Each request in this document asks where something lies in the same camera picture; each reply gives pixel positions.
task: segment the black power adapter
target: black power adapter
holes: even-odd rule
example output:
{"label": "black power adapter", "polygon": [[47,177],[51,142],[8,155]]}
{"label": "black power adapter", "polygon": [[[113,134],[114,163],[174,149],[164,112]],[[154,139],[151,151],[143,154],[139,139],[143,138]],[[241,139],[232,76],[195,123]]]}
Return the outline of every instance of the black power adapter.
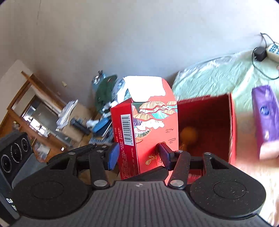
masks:
{"label": "black power adapter", "polygon": [[263,61],[267,57],[266,49],[262,46],[256,48],[254,51],[254,56],[257,61]]}

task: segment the red box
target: red box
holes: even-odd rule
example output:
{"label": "red box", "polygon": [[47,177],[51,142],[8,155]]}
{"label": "red box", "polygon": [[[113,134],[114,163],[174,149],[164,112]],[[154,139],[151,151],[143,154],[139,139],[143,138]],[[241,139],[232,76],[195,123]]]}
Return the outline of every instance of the red box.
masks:
{"label": "red box", "polygon": [[177,102],[179,133],[186,126],[198,132],[198,141],[187,147],[192,156],[211,152],[235,165],[236,118],[231,94],[204,96]]}
{"label": "red box", "polygon": [[178,150],[177,102],[160,77],[125,77],[131,98],[111,108],[121,179],[162,165],[155,146],[160,142]]}

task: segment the black cable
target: black cable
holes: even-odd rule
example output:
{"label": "black cable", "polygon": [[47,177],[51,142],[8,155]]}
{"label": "black cable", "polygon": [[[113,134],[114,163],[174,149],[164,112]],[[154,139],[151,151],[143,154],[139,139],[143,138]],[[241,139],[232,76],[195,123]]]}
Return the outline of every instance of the black cable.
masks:
{"label": "black cable", "polygon": [[275,43],[274,40],[273,40],[268,34],[266,34],[266,33],[260,33],[260,34],[261,34],[262,37],[263,37],[263,35],[266,35],[268,38],[270,38],[270,40],[271,40],[273,43]]}
{"label": "black cable", "polygon": [[267,48],[266,40],[265,40],[265,37],[263,36],[264,34],[263,33],[260,33],[260,34],[261,34],[261,36],[262,36],[262,38],[263,38],[263,40],[265,42],[265,48]]}
{"label": "black cable", "polygon": [[252,64],[253,64],[254,68],[255,68],[256,70],[258,70],[261,74],[263,74],[266,78],[268,78],[268,79],[270,79],[270,80],[276,80],[276,79],[278,79],[279,76],[276,77],[276,78],[271,78],[271,77],[267,76],[267,75],[266,75],[262,70],[260,70],[257,66],[255,66],[255,64],[254,64],[254,52],[255,52],[256,49],[257,49],[257,47],[256,47],[256,48],[253,50],[253,52],[252,52]]}

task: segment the open red box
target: open red box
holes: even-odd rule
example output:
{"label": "open red box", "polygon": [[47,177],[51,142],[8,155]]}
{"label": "open red box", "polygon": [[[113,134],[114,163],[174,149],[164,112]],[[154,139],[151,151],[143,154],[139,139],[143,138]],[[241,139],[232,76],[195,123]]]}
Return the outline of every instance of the open red box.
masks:
{"label": "open red box", "polygon": [[178,131],[194,127],[198,141],[187,147],[192,156],[211,152],[235,164],[236,118],[231,94],[204,96],[177,102]]}

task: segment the bed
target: bed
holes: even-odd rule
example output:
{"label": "bed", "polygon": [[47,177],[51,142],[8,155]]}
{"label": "bed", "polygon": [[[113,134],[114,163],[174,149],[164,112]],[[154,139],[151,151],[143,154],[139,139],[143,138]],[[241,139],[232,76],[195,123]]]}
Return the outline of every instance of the bed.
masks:
{"label": "bed", "polygon": [[[237,118],[236,167],[257,179],[266,190],[260,216],[273,226],[279,225],[279,159],[259,161],[255,138],[251,91],[269,84],[279,98],[279,79],[269,80],[257,71],[251,51],[221,57],[180,71],[172,86],[177,99],[231,92]],[[255,63],[270,77],[279,76],[279,63],[266,58]]]}

